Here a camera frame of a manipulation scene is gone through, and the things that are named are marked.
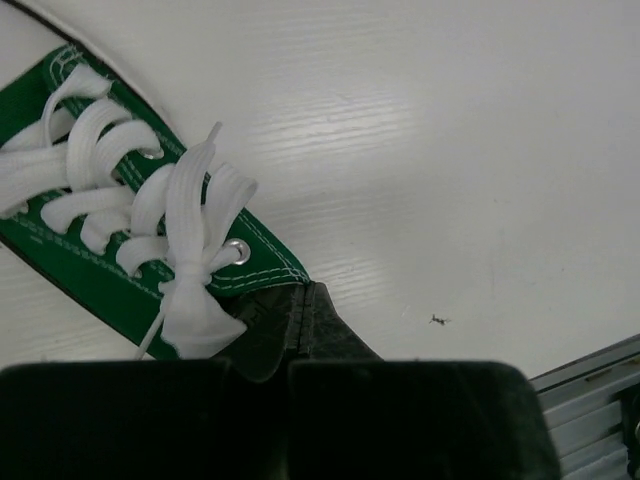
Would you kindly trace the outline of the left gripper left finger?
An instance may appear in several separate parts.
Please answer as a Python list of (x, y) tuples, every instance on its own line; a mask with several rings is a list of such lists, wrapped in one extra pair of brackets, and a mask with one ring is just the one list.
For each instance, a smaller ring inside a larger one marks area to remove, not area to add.
[(283, 479), (284, 370), (300, 293), (225, 301), (248, 332), (201, 361), (31, 363), (1, 373), (5, 479)]

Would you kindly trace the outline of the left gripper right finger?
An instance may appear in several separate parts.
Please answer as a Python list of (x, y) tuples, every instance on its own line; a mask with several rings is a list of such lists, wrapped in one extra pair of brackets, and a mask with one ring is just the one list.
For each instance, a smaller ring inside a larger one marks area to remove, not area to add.
[(293, 479), (556, 479), (530, 382), (494, 361), (384, 361), (308, 286), (289, 366)]

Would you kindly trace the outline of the green sneaker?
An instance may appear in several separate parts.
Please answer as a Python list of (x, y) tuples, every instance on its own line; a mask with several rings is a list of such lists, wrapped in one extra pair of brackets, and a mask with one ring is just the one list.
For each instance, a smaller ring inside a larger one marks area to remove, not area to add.
[(214, 149), (184, 147), (98, 59), (2, 5), (3, 364), (281, 362), (309, 278)]

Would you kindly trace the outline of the aluminium front rail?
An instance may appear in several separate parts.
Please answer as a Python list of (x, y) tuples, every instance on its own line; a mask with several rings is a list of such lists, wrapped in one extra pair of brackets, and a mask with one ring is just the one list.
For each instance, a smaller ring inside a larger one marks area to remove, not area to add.
[(564, 479), (639, 477), (639, 337), (531, 381)]

